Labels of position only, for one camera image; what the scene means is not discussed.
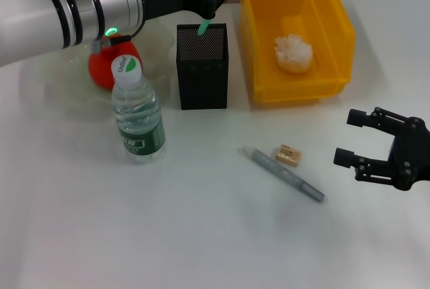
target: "bottle cap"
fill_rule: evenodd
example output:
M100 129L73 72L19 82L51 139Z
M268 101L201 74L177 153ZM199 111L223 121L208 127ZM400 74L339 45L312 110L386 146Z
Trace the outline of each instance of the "bottle cap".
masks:
M112 73L118 86L125 90L136 89L141 84L142 67L132 55L122 55L112 62Z

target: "yellow storage bin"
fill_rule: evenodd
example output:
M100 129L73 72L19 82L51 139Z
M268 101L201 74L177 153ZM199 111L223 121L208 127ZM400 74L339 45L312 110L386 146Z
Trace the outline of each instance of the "yellow storage bin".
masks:
M274 106L314 101L342 92L351 79L355 33L341 0L241 0L245 75L253 101ZM275 38L298 34L314 60L301 75L285 72Z

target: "pen cap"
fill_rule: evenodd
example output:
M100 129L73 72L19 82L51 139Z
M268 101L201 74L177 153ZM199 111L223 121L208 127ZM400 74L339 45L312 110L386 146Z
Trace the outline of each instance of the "pen cap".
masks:
M321 193L319 190L317 190L316 188L312 187L311 185L309 185L308 183L304 183L301 187L300 187L300 191L306 195L308 195L309 197L311 197L312 199L316 200L317 202L322 202L324 199L324 194Z

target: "plastic bottle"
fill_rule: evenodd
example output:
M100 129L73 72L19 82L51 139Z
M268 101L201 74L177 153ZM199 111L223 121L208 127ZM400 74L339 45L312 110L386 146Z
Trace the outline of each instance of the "plastic bottle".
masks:
M165 149L165 132L159 99L142 76L139 60L122 55L112 63L114 115L124 146L138 163L158 157Z

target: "green label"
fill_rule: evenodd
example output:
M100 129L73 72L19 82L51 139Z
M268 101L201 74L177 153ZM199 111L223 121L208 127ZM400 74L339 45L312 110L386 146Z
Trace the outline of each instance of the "green label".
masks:
M130 134L120 130L120 134L126 149L138 156L148 156L156 153L166 141L162 120L147 133Z

